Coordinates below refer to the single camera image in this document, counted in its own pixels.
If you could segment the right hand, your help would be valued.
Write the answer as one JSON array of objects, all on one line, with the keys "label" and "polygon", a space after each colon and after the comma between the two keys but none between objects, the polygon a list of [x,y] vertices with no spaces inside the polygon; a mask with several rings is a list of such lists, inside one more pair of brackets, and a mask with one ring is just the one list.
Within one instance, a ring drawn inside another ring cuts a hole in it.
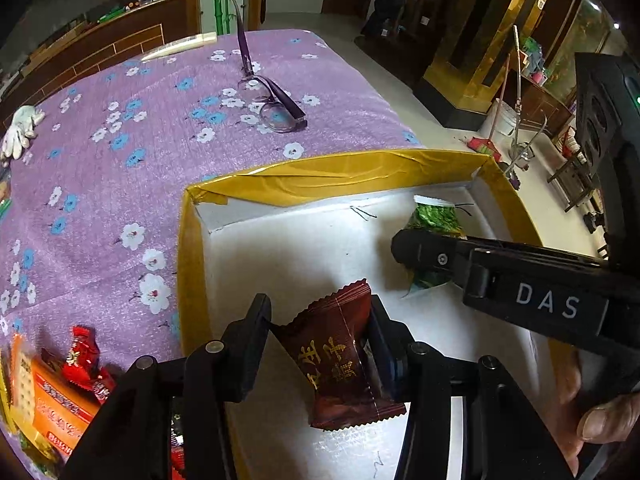
[{"label": "right hand", "polygon": [[578,408],[576,398],[582,388],[578,350],[564,342],[548,342],[555,396],[548,403],[544,422],[554,437],[574,477],[579,470],[578,455],[584,445],[623,442],[639,418],[639,393],[618,396],[608,402]]}]

